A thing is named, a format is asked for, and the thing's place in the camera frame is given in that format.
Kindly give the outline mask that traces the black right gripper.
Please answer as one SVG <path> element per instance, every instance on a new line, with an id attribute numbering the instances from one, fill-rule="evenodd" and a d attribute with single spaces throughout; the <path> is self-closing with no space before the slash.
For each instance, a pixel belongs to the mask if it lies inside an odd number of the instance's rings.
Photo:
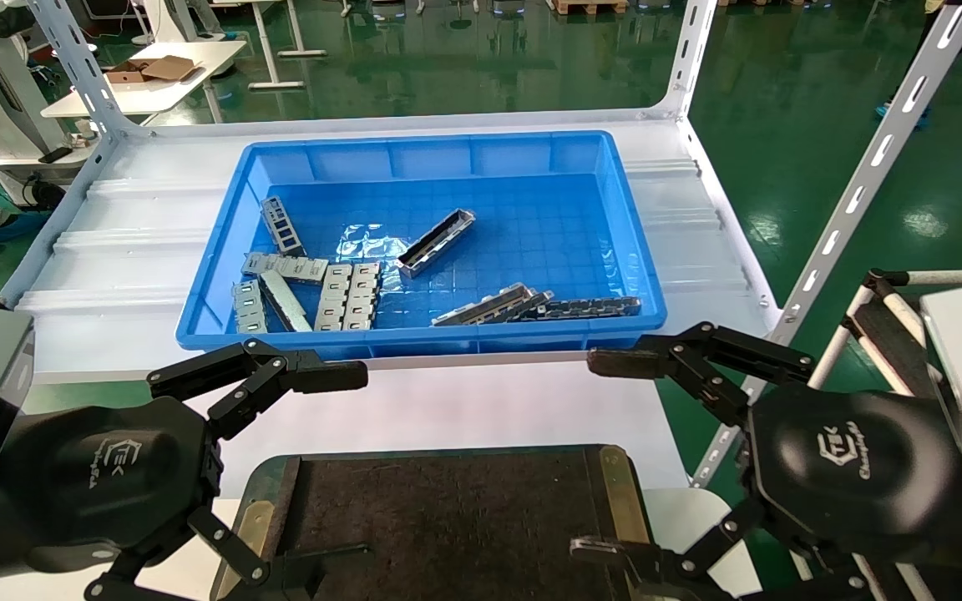
<path id="1" fill-rule="evenodd" d="M 747 415 L 753 481 L 810 543 L 927 556 L 962 453 L 939 404 L 897 393 L 776 388 Z"/>

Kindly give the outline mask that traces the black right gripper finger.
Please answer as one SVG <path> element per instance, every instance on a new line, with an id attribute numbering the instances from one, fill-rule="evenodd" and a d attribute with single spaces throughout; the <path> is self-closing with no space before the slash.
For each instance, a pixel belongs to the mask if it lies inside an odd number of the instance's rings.
<path id="1" fill-rule="evenodd" d="M 745 332 L 702 322 L 680 334 L 644 335 L 629 349 L 588 350 L 592 373 L 614 379 L 669 379 L 698 400 L 719 422 L 745 425 L 749 396 L 719 369 L 767 383 L 807 383 L 816 361 L 790 347 Z"/>
<path id="2" fill-rule="evenodd" d="M 596 537 L 571 541 L 573 559 L 609 564 L 625 572 L 627 581 L 645 596 L 675 600 L 866 600 L 867 579 L 857 569 L 841 569 L 804 579 L 785 588 L 733 596 L 710 577 L 709 570 L 744 538 L 763 525 L 763 503 L 746 498 L 683 554 L 652 543 Z"/>

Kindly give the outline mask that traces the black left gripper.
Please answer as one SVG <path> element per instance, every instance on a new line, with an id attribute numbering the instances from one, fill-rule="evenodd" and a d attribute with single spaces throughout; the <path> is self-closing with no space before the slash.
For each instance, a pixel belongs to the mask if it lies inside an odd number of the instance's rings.
<path id="1" fill-rule="evenodd" d="M 224 471 L 217 437 L 232 440 L 289 391 L 366 387 L 363 362 L 248 339 L 164 366 L 146 381 L 159 399 L 144 406 L 24 416 L 8 435 L 0 486 L 27 570 L 73 572 L 118 557 L 85 589 L 87 600 L 180 600 L 136 578 L 195 533 L 237 573 L 225 600 L 313 600 L 329 572 L 373 559 L 369 545 L 356 544 L 264 562 L 206 508 Z M 225 386 L 207 422 L 180 403 Z"/>

